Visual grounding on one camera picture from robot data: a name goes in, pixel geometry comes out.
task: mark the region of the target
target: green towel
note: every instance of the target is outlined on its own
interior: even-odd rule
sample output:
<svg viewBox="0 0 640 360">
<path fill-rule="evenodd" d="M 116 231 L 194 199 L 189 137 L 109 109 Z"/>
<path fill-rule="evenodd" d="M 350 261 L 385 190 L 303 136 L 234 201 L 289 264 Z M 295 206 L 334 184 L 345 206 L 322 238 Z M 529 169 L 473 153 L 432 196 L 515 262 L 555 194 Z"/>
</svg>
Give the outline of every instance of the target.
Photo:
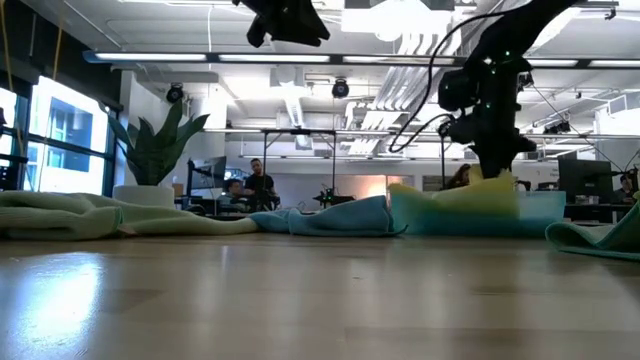
<svg viewBox="0 0 640 360">
<path fill-rule="evenodd" d="M 559 251 L 640 261 L 639 206 L 616 225 L 552 224 L 546 231 L 547 240 Z"/>
<path fill-rule="evenodd" d="M 0 238 L 92 240 L 115 235 L 233 235 L 258 231 L 251 219 L 216 221 L 91 194 L 0 192 Z"/>
</svg>

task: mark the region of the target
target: teal cloth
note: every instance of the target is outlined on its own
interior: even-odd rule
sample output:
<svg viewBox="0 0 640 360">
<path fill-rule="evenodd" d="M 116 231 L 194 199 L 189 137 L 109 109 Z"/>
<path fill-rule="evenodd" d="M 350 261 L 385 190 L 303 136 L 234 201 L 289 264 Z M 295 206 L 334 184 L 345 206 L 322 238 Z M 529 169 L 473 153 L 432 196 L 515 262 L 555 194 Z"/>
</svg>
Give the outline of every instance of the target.
<svg viewBox="0 0 640 360">
<path fill-rule="evenodd" d="M 393 218 L 384 196 L 374 196 L 332 206 L 317 214 L 304 215 L 298 209 L 251 214 L 249 218 L 267 232 L 308 236 L 377 237 L 393 236 Z"/>
<path fill-rule="evenodd" d="M 640 261 L 640 204 L 616 225 L 586 227 L 556 223 L 547 240 L 559 251 Z"/>
</svg>

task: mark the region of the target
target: man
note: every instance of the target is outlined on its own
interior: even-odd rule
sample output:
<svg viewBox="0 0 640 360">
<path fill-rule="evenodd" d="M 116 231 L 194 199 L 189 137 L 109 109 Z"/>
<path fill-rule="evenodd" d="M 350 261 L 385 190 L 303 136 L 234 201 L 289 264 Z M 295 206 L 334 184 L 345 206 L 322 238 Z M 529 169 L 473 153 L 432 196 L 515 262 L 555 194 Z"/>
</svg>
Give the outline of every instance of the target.
<svg viewBox="0 0 640 360">
<path fill-rule="evenodd" d="M 264 193 L 271 196 L 276 195 L 273 179 L 271 176 L 264 174 L 262 169 L 262 161 L 260 159 L 251 160 L 251 170 L 253 175 L 249 176 L 244 182 L 244 193 L 247 195 L 255 195 L 256 193 Z"/>
<path fill-rule="evenodd" d="M 238 179 L 227 180 L 225 182 L 224 191 L 224 194 L 218 198 L 218 202 L 220 204 L 235 208 L 240 212 L 247 212 L 249 210 L 249 206 L 247 204 L 243 204 L 241 202 L 231 203 L 232 200 L 239 199 L 244 195 L 242 192 L 242 181 Z"/>
<path fill-rule="evenodd" d="M 627 175 L 620 176 L 620 185 L 622 188 L 616 190 L 616 198 L 618 202 L 625 204 L 633 204 L 633 182 Z"/>
</svg>

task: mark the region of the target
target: wooden table surface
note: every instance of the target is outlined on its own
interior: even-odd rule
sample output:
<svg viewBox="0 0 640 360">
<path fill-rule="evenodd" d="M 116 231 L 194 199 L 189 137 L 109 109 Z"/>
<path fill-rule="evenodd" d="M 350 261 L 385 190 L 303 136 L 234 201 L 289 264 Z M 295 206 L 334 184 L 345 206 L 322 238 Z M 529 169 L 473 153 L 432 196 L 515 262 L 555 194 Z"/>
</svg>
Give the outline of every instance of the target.
<svg viewBox="0 0 640 360">
<path fill-rule="evenodd" d="M 0 359 L 638 359 L 639 299 L 542 240 L 0 242 Z"/>
</svg>

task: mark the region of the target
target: dark shirt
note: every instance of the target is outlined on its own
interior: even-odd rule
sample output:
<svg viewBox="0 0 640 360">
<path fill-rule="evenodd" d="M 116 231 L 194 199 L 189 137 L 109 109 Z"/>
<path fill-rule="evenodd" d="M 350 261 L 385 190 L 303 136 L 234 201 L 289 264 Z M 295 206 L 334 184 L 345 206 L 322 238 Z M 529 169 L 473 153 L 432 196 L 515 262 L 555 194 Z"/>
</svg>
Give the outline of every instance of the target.
<svg viewBox="0 0 640 360">
<path fill-rule="evenodd" d="M 273 188 L 273 179 L 269 175 L 257 176 L 253 174 L 247 178 L 244 182 L 244 188 L 253 190 L 255 192 L 269 191 Z"/>
<path fill-rule="evenodd" d="M 624 203 L 625 199 L 632 199 L 633 200 L 633 191 L 626 192 L 626 191 L 624 191 L 624 189 L 616 190 L 616 200 L 618 202 L 620 202 L 620 203 Z"/>
</svg>

